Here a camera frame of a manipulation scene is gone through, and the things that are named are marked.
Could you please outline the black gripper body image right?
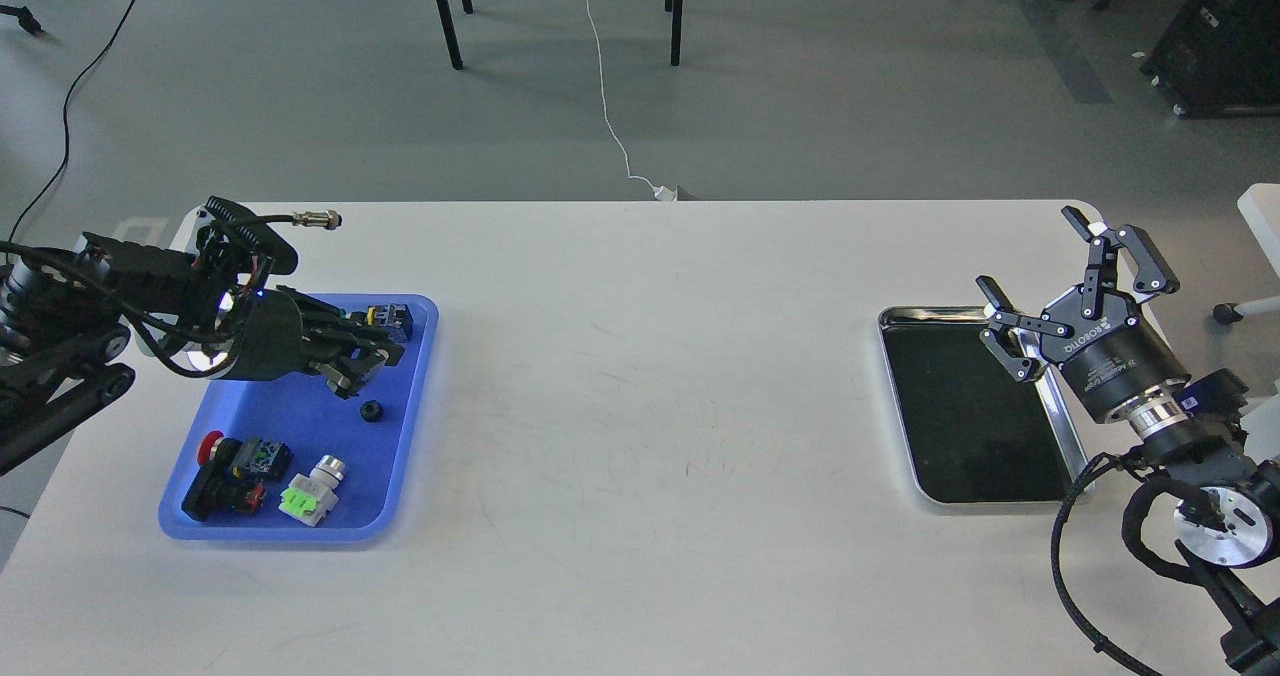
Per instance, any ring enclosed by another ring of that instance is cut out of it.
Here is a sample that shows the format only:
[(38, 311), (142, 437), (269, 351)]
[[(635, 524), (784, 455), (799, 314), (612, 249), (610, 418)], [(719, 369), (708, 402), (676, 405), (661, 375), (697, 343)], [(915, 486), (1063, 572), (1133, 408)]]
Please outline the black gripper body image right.
[(1039, 352), (1059, 367), (1094, 422), (1120, 420), (1121, 405), (1152, 385), (1190, 382), (1190, 373), (1143, 320), (1132, 296), (1103, 289), (1097, 319), (1082, 315), (1082, 293), (1073, 288), (1048, 303), (1043, 315), (1069, 326), (1071, 334), (1042, 335)]

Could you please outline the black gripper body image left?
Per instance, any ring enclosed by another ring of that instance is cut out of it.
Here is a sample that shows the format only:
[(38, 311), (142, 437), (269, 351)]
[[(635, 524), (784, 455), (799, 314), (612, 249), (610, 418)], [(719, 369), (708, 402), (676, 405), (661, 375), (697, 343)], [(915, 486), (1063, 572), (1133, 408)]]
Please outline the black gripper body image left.
[(306, 373), (308, 358), (298, 297), (297, 291), (278, 288), (257, 298), (244, 329), (224, 353), (212, 379), (270, 382)]

